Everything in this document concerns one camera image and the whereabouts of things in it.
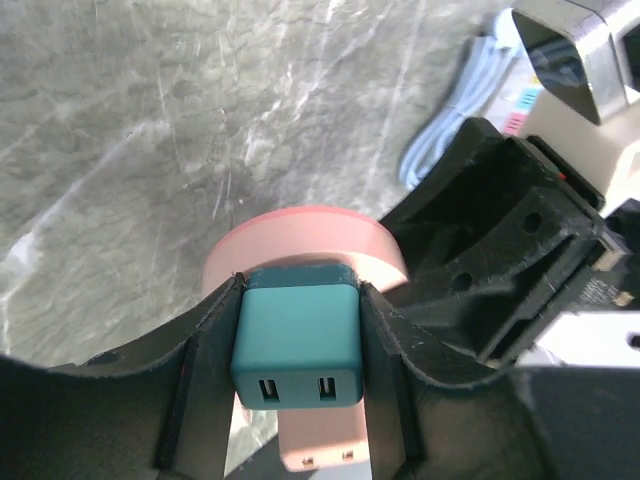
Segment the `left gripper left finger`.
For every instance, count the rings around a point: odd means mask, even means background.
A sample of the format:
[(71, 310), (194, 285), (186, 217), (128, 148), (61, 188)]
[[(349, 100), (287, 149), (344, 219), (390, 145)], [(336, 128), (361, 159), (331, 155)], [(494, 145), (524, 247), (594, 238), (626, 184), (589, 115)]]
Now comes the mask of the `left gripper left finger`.
[(1, 360), (5, 479), (220, 479), (243, 279), (85, 364)]

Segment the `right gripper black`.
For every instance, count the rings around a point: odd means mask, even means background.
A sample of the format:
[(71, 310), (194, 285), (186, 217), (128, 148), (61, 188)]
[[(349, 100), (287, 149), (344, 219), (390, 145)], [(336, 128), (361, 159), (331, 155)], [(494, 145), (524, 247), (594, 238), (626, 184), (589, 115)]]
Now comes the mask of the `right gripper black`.
[(479, 362), (512, 362), (564, 311), (605, 310), (639, 272), (639, 217), (605, 200), (538, 136), (466, 120), (384, 218), (409, 274), (387, 300)]

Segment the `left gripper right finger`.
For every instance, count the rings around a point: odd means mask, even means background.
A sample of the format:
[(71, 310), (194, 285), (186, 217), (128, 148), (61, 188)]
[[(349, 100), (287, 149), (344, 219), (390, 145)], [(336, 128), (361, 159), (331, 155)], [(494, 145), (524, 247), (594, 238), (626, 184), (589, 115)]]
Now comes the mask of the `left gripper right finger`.
[(376, 479), (635, 479), (639, 373), (483, 366), (360, 291)]

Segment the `pink round power strip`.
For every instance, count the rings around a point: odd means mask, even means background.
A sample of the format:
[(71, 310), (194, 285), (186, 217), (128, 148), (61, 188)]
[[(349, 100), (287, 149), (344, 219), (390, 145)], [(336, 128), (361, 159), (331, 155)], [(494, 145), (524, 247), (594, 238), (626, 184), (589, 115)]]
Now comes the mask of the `pink round power strip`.
[(349, 266), (382, 293), (409, 280), (400, 247), (381, 223), (344, 208), (299, 206), (257, 216), (219, 240), (204, 264), (202, 295), (236, 273), (331, 261)]

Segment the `teal dual USB charger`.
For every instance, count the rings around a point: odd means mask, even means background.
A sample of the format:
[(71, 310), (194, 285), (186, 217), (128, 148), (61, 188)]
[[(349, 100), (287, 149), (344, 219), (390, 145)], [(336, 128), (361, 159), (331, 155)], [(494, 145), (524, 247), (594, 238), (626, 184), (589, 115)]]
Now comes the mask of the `teal dual USB charger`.
[(343, 264), (271, 266), (246, 283), (231, 360), (252, 410), (350, 407), (363, 396), (359, 284)]

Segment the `white power strip coloured sockets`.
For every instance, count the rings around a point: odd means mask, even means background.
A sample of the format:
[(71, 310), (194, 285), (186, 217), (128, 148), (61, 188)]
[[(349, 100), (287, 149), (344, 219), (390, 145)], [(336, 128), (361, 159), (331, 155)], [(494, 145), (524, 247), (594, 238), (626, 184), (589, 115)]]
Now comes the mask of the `white power strip coloured sockets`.
[(511, 69), (486, 110), (486, 118), (503, 134), (518, 135), (543, 87), (527, 60)]

